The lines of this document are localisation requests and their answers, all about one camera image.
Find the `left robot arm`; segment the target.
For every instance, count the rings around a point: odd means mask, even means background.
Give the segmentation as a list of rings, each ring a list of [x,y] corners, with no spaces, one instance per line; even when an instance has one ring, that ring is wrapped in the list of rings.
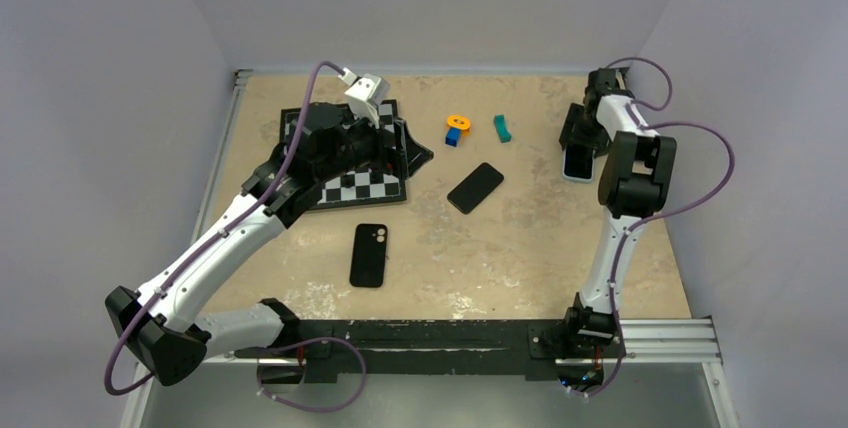
[[[282,116],[280,141],[242,184],[223,215],[159,275],[115,288],[105,306],[119,338],[163,386],[217,355],[243,349],[284,357],[297,347],[299,320],[266,298],[249,309],[201,316],[222,285],[260,248],[324,197],[325,186],[364,169],[404,181],[434,154],[405,120],[355,116],[345,104],[312,103]]]

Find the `black smartphone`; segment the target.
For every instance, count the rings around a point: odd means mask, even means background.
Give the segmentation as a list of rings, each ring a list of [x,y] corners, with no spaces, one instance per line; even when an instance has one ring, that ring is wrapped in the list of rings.
[[[500,171],[483,162],[448,193],[447,200],[461,213],[470,214],[504,179]]]

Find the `black phone case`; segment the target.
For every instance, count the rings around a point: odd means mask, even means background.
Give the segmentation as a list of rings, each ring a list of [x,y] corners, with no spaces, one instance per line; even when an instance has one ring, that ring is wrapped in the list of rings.
[[[359,224],[354,233],[349,282],[357,288],[380,288],[387,261],[388,228],[384,224]]]

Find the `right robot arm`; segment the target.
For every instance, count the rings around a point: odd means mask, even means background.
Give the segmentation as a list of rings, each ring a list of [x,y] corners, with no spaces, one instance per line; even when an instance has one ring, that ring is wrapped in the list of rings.
[[[604,216],[589,276],[561,329],[569,357],[598,354],[619,336],[616,316],[636,243],[670,189],[677,143],[648,128],[633,104],[615,69],[596,69],[559,136],[564,178],[596,180]]]

